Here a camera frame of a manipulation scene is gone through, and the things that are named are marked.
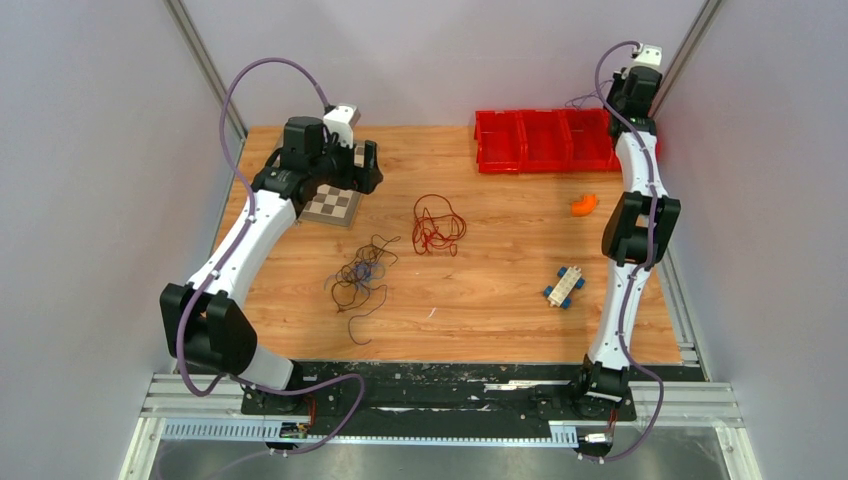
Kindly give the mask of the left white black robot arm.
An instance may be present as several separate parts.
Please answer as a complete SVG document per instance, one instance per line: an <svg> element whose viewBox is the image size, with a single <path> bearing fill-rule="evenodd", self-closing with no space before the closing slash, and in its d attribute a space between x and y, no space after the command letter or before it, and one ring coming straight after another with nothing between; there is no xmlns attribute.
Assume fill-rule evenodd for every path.
<svg viewBox="0 0 848 480"><path fill-rule="evenodd" d="M355 106L340 104L321 118L290 118L216 251L185 284L170 283L160 295L168 350L180 366L211 369L266 393L282 414L297 412L306 399L305 386L292 378L298 365L260 345L242 306L272 248L319 187L370 194L382 182L377 144L354 140L359 117Z"/></svg>

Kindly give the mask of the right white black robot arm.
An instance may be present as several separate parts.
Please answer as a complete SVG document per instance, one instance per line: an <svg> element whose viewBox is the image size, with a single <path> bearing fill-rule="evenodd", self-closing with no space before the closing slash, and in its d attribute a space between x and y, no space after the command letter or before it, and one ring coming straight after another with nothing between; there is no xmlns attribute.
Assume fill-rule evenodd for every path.
<svg viewBox="0 0 848 480"><path fill-rule="evenodd" d="M609 263L601 323L570 392L574 412L584 419L599 419L626 400L638 305L681 212L660 180L656 124L649 116L661 81L651 67L626 68L614 75L604 101L624 191L602 236Z"/></svg>

